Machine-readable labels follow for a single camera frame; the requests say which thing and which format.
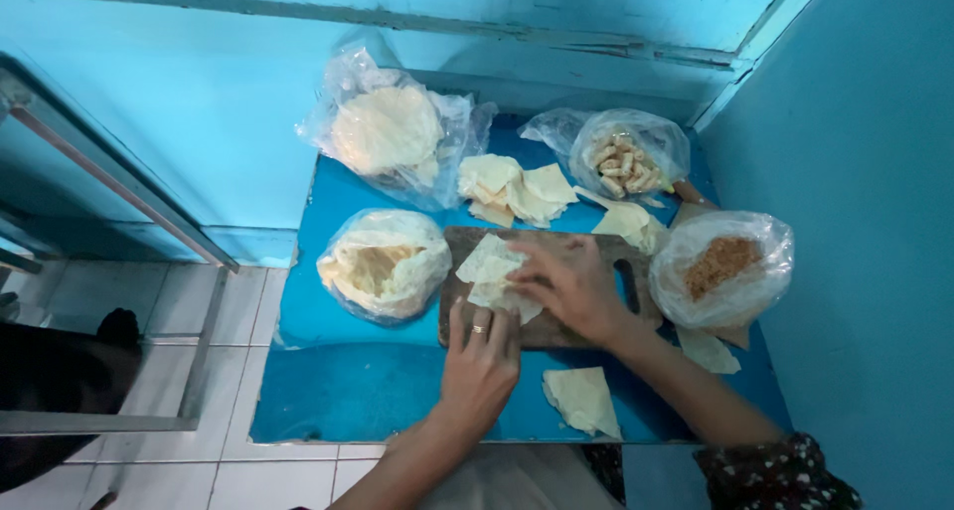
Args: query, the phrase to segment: white floor tile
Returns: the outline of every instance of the white floor tile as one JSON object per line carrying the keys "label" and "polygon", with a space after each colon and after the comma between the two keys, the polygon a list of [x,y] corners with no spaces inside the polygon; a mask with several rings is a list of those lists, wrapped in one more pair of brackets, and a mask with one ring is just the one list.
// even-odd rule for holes
{"label": "white floor tile", "polygon": [[267,267],[244,265],[238,275],[229,275],[216,318],[216,329],[212,333],[212,344],[249,345],[267,273]]}
{"label": "white floor tile", "polygon": [[337,501],[338,497],[344,495],[344,492],[351,489],[351,486],[358,483],[358,480],[364,478],[369,471],[374,469],[378,461],[376,459],[349,459],[338,462],[338,470],[335,473],[335,493],[332,495],[332,501]]}
{"label": "white floor tile", "polygon": [[107,314],[122,308],[135,312],[143,329],[168,269],[168,263],[71,260],[48,306],[50,327],[93,334]]}
{"label": "white floor tile", "polygon": [[0,510],[76,510],[91,465],[60,465],[38,479],[0,494]]}
{"label": "white floor tile", "polygon": [[201,333],[218,274],[208,263],[170,264],[146,334]]}
{"label": "white floor tile", "polygon": [[245,373],[242,375],[238,399],[232,413],[232,424],[225,439],[222,460],[246,459],[335,459],[338,445],[321,443],[282,443],[280,445],[255,445],[248,442],[248,430],[258,403],[258,389],[265,372],[268,347],[249,348]]}
{"label": "white floor tile", "polygon": [[[195,355],[193,345],[151,348],[126,398],[126,415],[174,416]],[[201,417],[195,431],[112,433],[99,462],[216,461],[221,458],[248,347],[212,346],[205,364]]]}
{"label": "white floor tile", "polygon": [[205,510],[217,467],[215,463],[100,464],[92,472],[80,510],[111,489],[119,498],[109,510]]}
{"label": "white floor tile", "polygon": [[279,322],[279,306],[281,292],[288,279],[288,270],[272,267],[265,277],[265,289],[261,293],[261,302],[258,303],[258,315],[255,318],[255,329],[252,331],[252,345],[271,345],[275,325]]}
{"label": "white floor tile", "polygon": [[340,445],[338,459],[377,459],[387,449],[387,445]]}
{"label": "white floor tile", "polygon": [[96,463],[99,452],[103,450],[103,441],[105,440],[106,437],[104,435],[97,437],[80,449],[79,452],[66,458],[64,463]]}
{"label": "white floor tile", "polygon": [[331,504],[334,461],[222,463],[209,510],[320,510]]}

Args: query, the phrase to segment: wrist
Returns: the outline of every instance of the wrist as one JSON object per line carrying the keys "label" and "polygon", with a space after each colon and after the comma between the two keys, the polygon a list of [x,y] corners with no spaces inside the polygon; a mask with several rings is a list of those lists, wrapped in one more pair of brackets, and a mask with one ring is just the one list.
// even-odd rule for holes
{"label": "wrist", "polygon": [[655,356],[666,341],[646,321],[627,311],[614,324],[614,332],[602,347],[616,357]]}
{"label": "wrist", "polygon": [[447,445],[463,446],[465,450],[480,442],[485,432],[474,425],[471,416],[444,399],[437,402],[424,418],[423,424],[427,436]]}
{"label": "wrist", "polygon": [[648,330],[645,322],[626,308],[614,310],[595,325],[592,336],[594,342],[603,349],[613,350],[629,344],[631,341],[646,340],[655,335],[655,330]]}

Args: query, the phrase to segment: floral sleeve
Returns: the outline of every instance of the floral sleeve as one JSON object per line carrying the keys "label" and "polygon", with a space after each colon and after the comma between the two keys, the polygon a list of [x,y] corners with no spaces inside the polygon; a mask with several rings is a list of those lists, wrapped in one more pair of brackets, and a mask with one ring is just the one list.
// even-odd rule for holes
{"label": "floral sleeve", "polygon": [[778,443],[701,450],[696,463],[716,510],[862,507],[858,492],[825,469],[825,456],[807,433]]}

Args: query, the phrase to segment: bag of spring roll wrappers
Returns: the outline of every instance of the bag of spring roll wrappers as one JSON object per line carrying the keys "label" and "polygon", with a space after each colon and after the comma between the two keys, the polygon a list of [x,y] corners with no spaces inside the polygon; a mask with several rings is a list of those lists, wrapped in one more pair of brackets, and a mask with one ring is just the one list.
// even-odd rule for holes
{"label": "bag of spring roll wrappers", "polygon": [[434,212],[463,202],[458,166],[484,153],[496,113],[380,69],[361,47],[328,61],[318,104],[295,131],[389,197]]}
{"label": "bag of spring roll wrappers", "polygon": [[650,294],[673,323],[717,334],[746,327],[792,279],[792,228],[768,214],[719,211],[686,220],[650,263]]}
{"label": "bag of spring roll wrappers", "polygon": [[441,228],[420,212],[368,208],[318,257],[321,283],[355,316],[393,326],[420,314],[450,271]]}
{"label": "bag of spring roll wrappers", "polygon": [[559,108],[517,132],[545,143],[579,185],[610,199],[672,191],[673,182],[689,174],[689,138],[672,120],[635,109]]}

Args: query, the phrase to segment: left hand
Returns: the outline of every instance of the left hand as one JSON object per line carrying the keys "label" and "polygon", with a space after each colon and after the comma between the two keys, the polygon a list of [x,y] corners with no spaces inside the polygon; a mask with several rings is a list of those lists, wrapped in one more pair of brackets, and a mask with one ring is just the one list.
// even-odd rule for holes
{"label": "left hand", "polygon": [[520,378],[520,316],[516,311],[478,308],[464,345],[464,300],[450,309],[450,342],[441,400],[431,417],[441,419],[459,434],[479,441],[493,426]]}

